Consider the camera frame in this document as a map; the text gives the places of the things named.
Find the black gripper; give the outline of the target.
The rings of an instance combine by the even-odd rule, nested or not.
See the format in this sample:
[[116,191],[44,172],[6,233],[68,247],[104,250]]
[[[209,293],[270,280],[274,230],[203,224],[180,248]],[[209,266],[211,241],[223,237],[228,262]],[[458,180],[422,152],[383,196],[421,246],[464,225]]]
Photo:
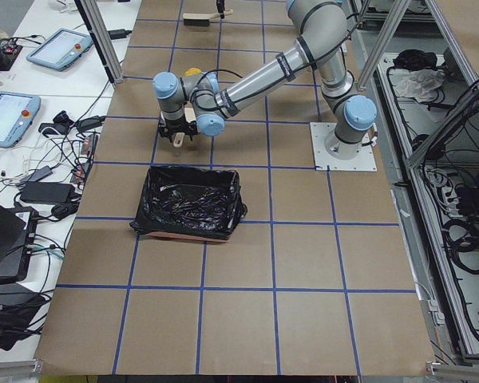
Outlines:
[[168,138],[171,142],[174,141],[177,133],[183,133],[189,136],[190,140],[193,140],[193,137],[196,135],[196,122],[194,120],[188,122],[185,117],[176,120],[160,118],[157,130],[161,137]]

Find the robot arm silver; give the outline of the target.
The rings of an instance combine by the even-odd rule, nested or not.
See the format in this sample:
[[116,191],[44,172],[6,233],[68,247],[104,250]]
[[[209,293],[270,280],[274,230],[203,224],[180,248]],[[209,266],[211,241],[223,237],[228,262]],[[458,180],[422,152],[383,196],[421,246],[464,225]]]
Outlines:
[[361,144],[377,116],[374,102],[354,90],[341,45],[350,36],[346,15],[336,1],[289,1],[287,16],[298,33],[293,46],[235,84],[220,89],[214,69],[178,77],[160,72],[152,79],[160,107],[158,133],[217,136],[226,119],[292,82],[304,70],[319,73],[321,93],[335,115],[334,137],[341,144]]

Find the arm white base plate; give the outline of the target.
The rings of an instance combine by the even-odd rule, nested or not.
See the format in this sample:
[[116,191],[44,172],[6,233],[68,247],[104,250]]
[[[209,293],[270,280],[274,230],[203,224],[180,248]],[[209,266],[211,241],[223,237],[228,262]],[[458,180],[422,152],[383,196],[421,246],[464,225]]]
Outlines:
[[345,144],[335,135],[336,123],[312,122],[311,143],[315,169],[332,172],[376,172],[378,170],[369,133],[357,144]]

